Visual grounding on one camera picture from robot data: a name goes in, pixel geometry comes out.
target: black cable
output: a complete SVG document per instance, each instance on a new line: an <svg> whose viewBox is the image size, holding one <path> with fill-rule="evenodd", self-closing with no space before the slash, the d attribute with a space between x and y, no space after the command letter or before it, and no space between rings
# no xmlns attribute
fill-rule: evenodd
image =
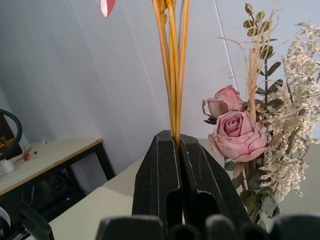
<svg viewBox="0 0 320 240"><path fill-rule="evenodd" d="M14 138L14 141L10 145L10 147L7 150L5 150L4 153L2 153L0 155L0 161L1 161L3 159L7 158L10 154L12 154L14 152L14 150L19 146L19 142L22 137L22 125L21 125L21 122L19 121L19 119L15 115L13 115L11 112L0 109L0 114L6 115L9 118L11 118L16 125L16 136Z"/></svg>

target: white cup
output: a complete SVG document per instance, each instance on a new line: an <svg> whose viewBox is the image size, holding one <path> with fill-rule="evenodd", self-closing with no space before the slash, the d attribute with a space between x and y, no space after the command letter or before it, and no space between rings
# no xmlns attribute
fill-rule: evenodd
<svg viewBox="0 0 320 240"><path fill-rule="evenodd" d="M11 161L3 159L2 161L0 161L0 168L2 169L2 171L8 174L15 170L15 165Z"/></svg>

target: small red object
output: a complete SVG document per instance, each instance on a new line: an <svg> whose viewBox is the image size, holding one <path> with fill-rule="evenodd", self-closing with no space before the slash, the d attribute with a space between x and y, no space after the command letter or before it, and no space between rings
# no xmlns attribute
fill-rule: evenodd
<svg viewBox="0 0 320 240"><path fill-rule="evenodd" d="M29 154L23 155L23 161L24 162L28 162L29 160L30 160L30 155Z"/></svg>

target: wooden table edge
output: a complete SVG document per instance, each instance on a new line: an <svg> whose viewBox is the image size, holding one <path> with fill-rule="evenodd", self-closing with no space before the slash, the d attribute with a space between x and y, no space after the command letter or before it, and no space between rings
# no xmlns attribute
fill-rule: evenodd
<svg viewBox="0 0 320 240"><path fill-rule="evenodd" d="M55 168L56 166L58 166L58 165L60 165L60 164L63 164L64 162L72 159L73 157L75 157L75 156L83 153L84 151L86 151L86 150L88 150L88 149L93 148L94 146L96 146L96 145L98 145L98 144L100 144L100 143L102 143L102 142L103 142L103 139L102 139L102 138L99 138L99 139L97 139L95 142L91 143L90 145L88 145L88 146L86 146L86 147L84 147L84 148L81 148L80 150L72 153L71 155L65 157L64 159L62 159L62 160L60 160L60 161L57 161L57 162L54 163L53 165L48 166L48 167L44 168L43 170L38 171L37 173L35 173L35 174L33 174L33 175L31 175L31 176L29 176L29 177L27 177L27 178L25 178L25 179L17 182L17 183L15 183L14 185L12 185L12 186L10 186L10 187L8 187L8 188L0 191L0 197L1 197L2 195L6 194L7 192L10 192L11 190L13 190L13 189L21 186L22 184L25 184L25 183L29 182L30 180L36 178L37 176L39 176L39 175L41 175L41 174L49 171L50 169Z"/></svg>

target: desk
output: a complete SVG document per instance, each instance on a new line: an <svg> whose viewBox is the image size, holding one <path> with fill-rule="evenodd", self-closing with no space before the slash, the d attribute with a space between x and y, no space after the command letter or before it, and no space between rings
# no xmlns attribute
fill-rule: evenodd
<svg viewBox="0 0 320 240"><path fill-rule="evenodd" d="M95 240L102 219L131 216L132 204L132 197L101 186L49 225L55 240Z"/></svg>
<svg viewBox="0 0 320 240"><path fill-rule="evenodd" d="M15 170L10 173L0 172L0 197L20 193L46 177L66 169L71 180L79 187L70 166L84 157L95 153L106 178L115 176L100 139L56 139L38 146L37 155L27 161L18 161Z"/></svg>

